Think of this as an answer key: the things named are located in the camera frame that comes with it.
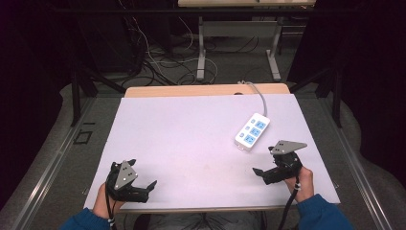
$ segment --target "table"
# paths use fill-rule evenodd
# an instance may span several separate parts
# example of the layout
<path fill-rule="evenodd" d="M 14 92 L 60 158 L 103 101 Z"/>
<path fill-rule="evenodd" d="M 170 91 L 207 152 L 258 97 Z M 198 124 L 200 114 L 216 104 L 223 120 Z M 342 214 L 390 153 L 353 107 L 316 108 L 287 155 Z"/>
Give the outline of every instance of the table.
<path fill-rule="evenodd" d="M 134 187 L 158 180 L 147 203 L 126 203 L 122 212 L 167 213 L 269 210 L 284 206 L 284 183 L 266 186 L 252 168 L 276 167 L 267 147 L 280 139 L 307 143 L 297 151 L 315 173 L 316 192 L 338 195 L 294 95 L 281 83 L 256 84 L 271 125 L 250 152 L 234 137 L 262 101 L 252 85 L 183 85 L 127 90 L 101 156 L 85 207 L 93 207 L 111 163 L 137 159 Z"/>
<path fill-rule="evenodd" d="M 218 8 L 218 7 L 289 7 L 311 6 L 315 0 L 179 0 L 180 7 L 187 8 Z M 282 29 L 282 17 L 278 21 L 203 21 L 199 17 L 199 59 L 197 63 L 198 81 L 204 79 L 204 66 L 206 50 L 204 49 L 205 36 L 258 36 L 273 37 L 271 49 L 266 55 L 271 68 L 274 81 L 281 81 L 275 53 Z"/>

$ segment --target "blue outlet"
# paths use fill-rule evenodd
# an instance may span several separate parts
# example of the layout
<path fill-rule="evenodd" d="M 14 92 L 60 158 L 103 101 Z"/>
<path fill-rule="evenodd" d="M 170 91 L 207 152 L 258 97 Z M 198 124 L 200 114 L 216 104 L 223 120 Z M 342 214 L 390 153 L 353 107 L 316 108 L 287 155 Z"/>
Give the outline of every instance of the blue outlet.
<path fill-rule="evenodd" d="M 258 137 L 260 134 L 260 131 L 259 131 L 259 129 L 253 127 L 253 129 L 251 129 L 250 133 L 253 134 L 254 136 Z"/>
<path fill-rule="evenodd" d="M 244 139 L 244 141 L 250 145 L 252 145 L 255 141 L 255 137 L 251 136 L 251 135 L 247 135 Z"/>
<path fill-rule="evenodd" d="M 264 129 L 265 126 L 266 126 L 266 124 L 265 124 L 264 122 L 260 122 L 260 121 L 258 121 L 258 122 L 255 124 L 255 127 L 259 128 L 259 129 Z"/>

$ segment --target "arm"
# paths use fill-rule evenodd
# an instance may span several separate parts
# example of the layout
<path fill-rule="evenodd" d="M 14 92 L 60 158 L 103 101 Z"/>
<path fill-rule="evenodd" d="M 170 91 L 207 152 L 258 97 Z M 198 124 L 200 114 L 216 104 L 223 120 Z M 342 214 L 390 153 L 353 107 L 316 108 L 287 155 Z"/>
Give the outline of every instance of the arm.
<path fill-rule="evenodd" d="M 109 198 L 110 208 L 113 208 L 113 214 L 115 215 L 120 208 L 124 205 L 124 202 L 115 201 L 111 197 Z M 98 196 L 96 197 L 95 206 L 93 212 L 85 208 L 80 213 L 72 216 L 59 228 L 61 230 L 68 229 L 97 229 L 97 230 L 109 230 L 110 224 L 108 222 L 109 216 L 107 212 L 107 203 L 105 202 L 105 184 L 103 183 L 99 187 Z"/>
<path fill-rule="evenodd" d="M 302 167 L 299 172 L 301 190 L 296 194 L 298 202 L 299 229 L 352 229 L 350 222 L 335 204 L 328 203 L 320 195 L 314 195 L 313 172 Z M 293 192 L 296 178 L 284 180 L 290 193 Z"/>

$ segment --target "white power strip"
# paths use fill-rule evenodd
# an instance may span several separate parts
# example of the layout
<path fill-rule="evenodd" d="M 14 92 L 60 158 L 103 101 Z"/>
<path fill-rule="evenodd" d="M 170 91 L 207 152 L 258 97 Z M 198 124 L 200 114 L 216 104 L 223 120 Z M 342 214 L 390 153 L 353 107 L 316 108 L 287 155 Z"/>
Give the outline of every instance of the white power strip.
<path fill-rule="evenodd" d="M 269 123 L 269 118 L 254 113 L 236 136 L 235 143 L 238 148 L 240 150 L 251 150 Z"/>

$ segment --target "person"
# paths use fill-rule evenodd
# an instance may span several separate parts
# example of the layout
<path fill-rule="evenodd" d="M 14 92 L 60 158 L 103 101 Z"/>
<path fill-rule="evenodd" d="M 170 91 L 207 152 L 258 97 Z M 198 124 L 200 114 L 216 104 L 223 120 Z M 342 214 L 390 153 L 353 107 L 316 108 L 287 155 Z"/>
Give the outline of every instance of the person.
<path fill-rule="evenodd" d="M 298 202 L 297 207 L 300 214 L 300 230 L 318 230 L 318 229 L 353 229 L 349 220 L 338 209 L 335 204 L 328 203 L 320 195 L 314 194 L 313 171 L 302 167 L 299 172 L 301 189 L 297 192 L 295 199 Z M 290 193 L 293 193 L 296 184 L 296 178 L 285 179 L 284 182 Z M 105 184 L 99 188 L 93 212 L 85 208 L 80 213 L 66 220 L 60 227 L 61 230 L 67 229 L 97 229 L 108 230 L 108 212 L 105 201 Z M 116 214 L 124 202 L 115 201 L 110 198 L 110 207 L 114 206 L 113 213 Z M 178 214 L 178 215 L 152 215 L 148 229 L 195 229 L 196 224 L 200 223 L 201 215 L 207 224 L 208 221 L 216 224 L 228 225 L 220 229 L 260 229 L 260 217 L 258 212 L 246 213 L 222 213 L 221 215 L 209 214 Z"/>

